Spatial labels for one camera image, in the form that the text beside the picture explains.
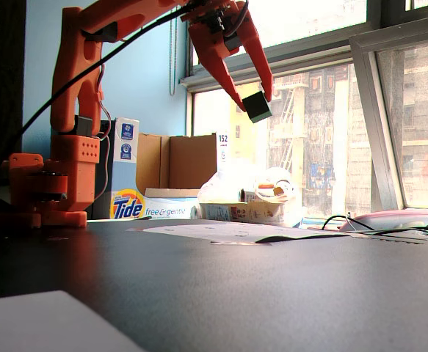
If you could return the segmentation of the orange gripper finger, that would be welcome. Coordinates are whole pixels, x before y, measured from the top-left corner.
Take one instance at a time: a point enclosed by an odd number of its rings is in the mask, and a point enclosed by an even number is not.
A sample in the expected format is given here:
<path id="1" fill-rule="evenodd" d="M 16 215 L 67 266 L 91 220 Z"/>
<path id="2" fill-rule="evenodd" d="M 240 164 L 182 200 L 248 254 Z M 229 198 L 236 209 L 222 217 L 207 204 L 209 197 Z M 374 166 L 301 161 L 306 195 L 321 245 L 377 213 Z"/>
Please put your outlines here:
<path id="1" fill-rule="evenodd" d="M 246 10 L 244 20 L 240 25 L 240 40 L 261 79 L 266 101 L 270 102 L 273 88 L 272 71 L 249 10 Z"/>
<path id="2" fill-rule="evenodd" d="M 245 111 L 242 99 L 224 62 L 224 58 L 230 56 L 231 53 L 224 44 L 223 30 L 212 33 L 208 26 L 190 26 L 188 32 L 201 65 L 228 93 L 237 106 Z"/>

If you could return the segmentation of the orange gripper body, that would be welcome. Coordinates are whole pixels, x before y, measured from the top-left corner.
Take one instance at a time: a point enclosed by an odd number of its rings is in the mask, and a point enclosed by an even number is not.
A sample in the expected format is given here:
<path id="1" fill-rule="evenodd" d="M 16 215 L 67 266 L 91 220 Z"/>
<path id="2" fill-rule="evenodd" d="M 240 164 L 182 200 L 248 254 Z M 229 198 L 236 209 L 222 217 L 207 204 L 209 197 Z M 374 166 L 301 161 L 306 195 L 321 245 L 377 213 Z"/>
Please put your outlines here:
<path id="1" fill-rule="evenodd" d="M 189 23 L 189 36 L 196 51 L 238 51 L 237 31 L 244 22 L 249 1 L 190 1 L 194 8 L 181 16 Z"/>

